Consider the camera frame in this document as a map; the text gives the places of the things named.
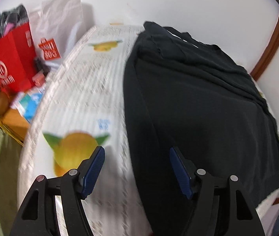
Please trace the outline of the black sweatshirt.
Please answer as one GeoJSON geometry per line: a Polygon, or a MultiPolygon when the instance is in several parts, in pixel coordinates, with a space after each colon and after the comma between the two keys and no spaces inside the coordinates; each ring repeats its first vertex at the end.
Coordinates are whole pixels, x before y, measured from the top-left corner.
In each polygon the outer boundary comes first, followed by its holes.
{"type": "Polygon", "coordinates": [[[255,206],[279,188],[276,121],[244,67],[218,46],[146,22],[123,94],[136,186],[155,235],[180,235],[192,210],[172,147],[213,176],[236,175],[255,206]]]}

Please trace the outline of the fruit print newspaper tablecloth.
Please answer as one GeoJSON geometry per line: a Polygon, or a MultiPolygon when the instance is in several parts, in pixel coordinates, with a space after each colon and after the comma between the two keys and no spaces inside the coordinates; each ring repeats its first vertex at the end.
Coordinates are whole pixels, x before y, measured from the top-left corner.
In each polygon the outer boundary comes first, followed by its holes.
{"type": "MultiPolygon", "coordinates": [[[[124,112],[124,71],[143,31],[93,27],[55,73],[24,143],[12,235],[155,235],[136,186],[124,112]],[[97,146],[105,161],[92,194],[81,199],[77,169],[97,146]]],[[[261,217],[279,188],[255,206],[236,175],[198,167],[195,186],[180,235],[264,235],[261,217]]]]}

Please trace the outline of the blue white packet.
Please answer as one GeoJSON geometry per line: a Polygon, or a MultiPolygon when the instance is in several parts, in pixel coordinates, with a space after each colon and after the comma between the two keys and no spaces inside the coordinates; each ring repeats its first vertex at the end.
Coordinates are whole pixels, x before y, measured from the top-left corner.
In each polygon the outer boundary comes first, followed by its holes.
{"type": "Polygon", "coordinates": [[[31,123],[41,102],[43,93],[19,92],[13,99],[10,107],[18,111],[18,113],[28,122],[31,123]]]}

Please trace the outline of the yellow wicker basket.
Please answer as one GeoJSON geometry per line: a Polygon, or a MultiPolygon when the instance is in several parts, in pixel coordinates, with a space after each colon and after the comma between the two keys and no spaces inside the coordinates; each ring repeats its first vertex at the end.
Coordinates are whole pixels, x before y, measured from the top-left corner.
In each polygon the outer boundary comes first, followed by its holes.
{"type": "Polygon", "coordinates": [[[22,117],[17,109],[9,108],[7,112],[0,116],[0,129],[24,146],[30,124],[22,117]]]}

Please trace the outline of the brown kiwi fruit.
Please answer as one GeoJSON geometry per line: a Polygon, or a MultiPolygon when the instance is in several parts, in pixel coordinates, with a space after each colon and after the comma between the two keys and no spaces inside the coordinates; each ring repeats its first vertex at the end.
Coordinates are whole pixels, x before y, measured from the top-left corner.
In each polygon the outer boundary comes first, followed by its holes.
{"type": "Polygon", "coordinates": [[[9,104],[10,104],[9,96],[7,96],[5,92],[0,91],[0,116],[5,114],[5,112],[9,108],[9,104]]]}

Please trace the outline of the red sale tag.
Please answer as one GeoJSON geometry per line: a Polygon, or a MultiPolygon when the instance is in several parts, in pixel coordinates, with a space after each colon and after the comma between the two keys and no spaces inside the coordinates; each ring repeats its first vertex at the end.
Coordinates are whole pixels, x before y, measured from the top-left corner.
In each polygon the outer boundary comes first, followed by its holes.
{"type": "Polygon", "coordinates": [[[53,38],[47,40],[45,38],[41,39],[41,43],[38,47],[43,51],[43,58],[46,61],[55,60],[61,58],[59,51],[57,49],[56,42],[53,38]]]}

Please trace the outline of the red paper shopping bag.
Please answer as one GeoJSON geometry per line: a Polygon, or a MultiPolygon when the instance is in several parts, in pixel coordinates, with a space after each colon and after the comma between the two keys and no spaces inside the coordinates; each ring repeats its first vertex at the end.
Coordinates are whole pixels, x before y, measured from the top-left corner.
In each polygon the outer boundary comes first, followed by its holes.
{"type": "Polygon", "coordinates": [[[0,88],[16,94],[34,87],[37,57],[29,28],[25,23],[0,38],[0,88]]]}

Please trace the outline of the white plastic bag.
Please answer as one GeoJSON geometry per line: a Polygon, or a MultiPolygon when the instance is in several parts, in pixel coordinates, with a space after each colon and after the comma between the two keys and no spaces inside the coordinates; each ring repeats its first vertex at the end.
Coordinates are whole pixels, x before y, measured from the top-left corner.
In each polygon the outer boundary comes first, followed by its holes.
{"type": "Polygon", "coordinates": [[[45,0],[29,10],[28,17],[36,54],[52,70],[62,64],[87,31],[81,0],[45,0]],[[38,47],[42,38],[55,40],[61,58],[44,60],[38,47]]]}

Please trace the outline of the brown wooden door frame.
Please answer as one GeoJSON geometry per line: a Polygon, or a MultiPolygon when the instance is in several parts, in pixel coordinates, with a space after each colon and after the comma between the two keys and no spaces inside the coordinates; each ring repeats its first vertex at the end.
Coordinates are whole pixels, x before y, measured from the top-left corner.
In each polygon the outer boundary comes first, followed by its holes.
{"type": "Polygon", "coordinates": [[[260,59],[256,63],[254,69],[251,71],[252,78],[257,81],[264,71],[267,69],[268,65],[274,58],[277,50],[279,48],[279,16],[277,18],[277,23],[272,32],[268,45],[265,47],[260,59]]]}

